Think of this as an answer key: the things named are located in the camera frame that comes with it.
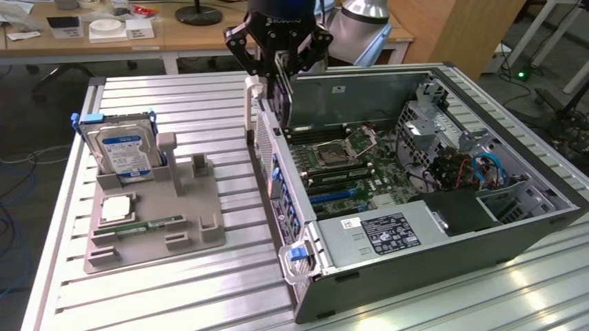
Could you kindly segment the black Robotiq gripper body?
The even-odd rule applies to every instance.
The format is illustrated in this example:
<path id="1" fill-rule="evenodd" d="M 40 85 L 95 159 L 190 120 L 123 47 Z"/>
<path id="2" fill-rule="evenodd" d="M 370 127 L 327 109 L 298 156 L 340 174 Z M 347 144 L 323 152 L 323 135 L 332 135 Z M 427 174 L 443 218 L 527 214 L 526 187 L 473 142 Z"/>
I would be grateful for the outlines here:
<path id="1" fill-rule="evenodd" d="M 282 51 L 288 74 L 310 69 L 316 51 L 304 43 L 318 32 L 314 1 L 248 1 L 244 26 L 262 50 L 254 74 L 275 71 L 274 57 Z"/>

